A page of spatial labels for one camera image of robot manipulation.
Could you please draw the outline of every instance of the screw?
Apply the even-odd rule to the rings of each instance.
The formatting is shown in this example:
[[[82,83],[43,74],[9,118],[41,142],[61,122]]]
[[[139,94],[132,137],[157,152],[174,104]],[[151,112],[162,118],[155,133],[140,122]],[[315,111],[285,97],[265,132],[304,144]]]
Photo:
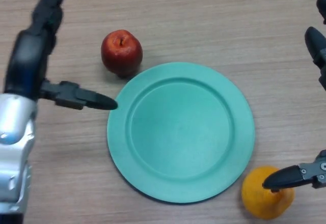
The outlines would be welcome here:
[[[323,171],[326,171],[326,163],[322,163],[322,164],[320,164],[320,168],[321,168]]]

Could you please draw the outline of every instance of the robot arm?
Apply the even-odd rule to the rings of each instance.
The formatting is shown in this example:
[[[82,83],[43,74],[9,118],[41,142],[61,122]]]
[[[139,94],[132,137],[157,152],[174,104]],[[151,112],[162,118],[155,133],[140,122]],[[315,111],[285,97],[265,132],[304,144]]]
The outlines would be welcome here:
[[[326,24],[326,0],[317,0],[316,5]],[[309,27],[305,42],[313,63],[320,69],[319,82],[326,90],[326,38],[314,27]],[[263,187],[278,190],[307,184],[312,184],[313,188],[326,187],[326,150],[322,150],[312,163],[300,163],[271,174]]]
[[[62,1],[39,0],[32,13],[32,24],[18,34],[10,56],[4,92],[0,94],[0,224],[23,223],[38,99],[73,109],[118,107],[115,100],[82,89],[76,83],[51,84],[46,79],[48,56],[56,45],[63,18]]]

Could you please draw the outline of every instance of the wooden table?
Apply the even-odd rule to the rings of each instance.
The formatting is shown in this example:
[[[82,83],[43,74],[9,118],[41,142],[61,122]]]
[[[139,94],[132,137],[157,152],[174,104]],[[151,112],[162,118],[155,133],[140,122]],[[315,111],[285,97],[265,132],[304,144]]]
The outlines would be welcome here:
[[[0,71],[38,0],[0,0]],[[108,74],[100,44],[116,29],[144,49],[142,70],[187,61],[229,77],[247,97],[257,140],[247,170],[310,162],[326,148],[326,92],[306,49],[309,26],[326,34],[316,0],[65,0],[58,45],[47,77],[116,97],[125,81]],[[196,205],[157,203],[132,190],[108,155],[108,113],[39,102],[27,224],[264,223],[241,205],[241,177]],[[326,189],[296,189],[290,209],[271,223],[324,223]]]

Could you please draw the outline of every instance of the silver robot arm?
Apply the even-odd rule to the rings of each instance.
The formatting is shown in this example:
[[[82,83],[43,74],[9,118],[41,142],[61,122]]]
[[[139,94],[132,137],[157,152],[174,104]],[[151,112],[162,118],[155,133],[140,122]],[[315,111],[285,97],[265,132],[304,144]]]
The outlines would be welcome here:
[[[0,224],[22,224],[26,213],[35,141],[38,99],[57,106],[113,110],[115,100],[62,81],[46,79],[48,56],[56,45],[63,18],[63,0],[39,0],[32,24],[19,32],[9,60],[4,92],[0,94]]]

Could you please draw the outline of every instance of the green plate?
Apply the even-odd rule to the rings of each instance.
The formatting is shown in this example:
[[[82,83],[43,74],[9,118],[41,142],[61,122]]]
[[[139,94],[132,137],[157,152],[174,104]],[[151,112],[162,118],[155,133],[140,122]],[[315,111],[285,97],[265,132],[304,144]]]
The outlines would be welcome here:
[[[133,78],[117,97],[107,140],[122,176],[155,199],[213,197],[245,170],[255,125],[241,91],[213,69],[167,63]]]

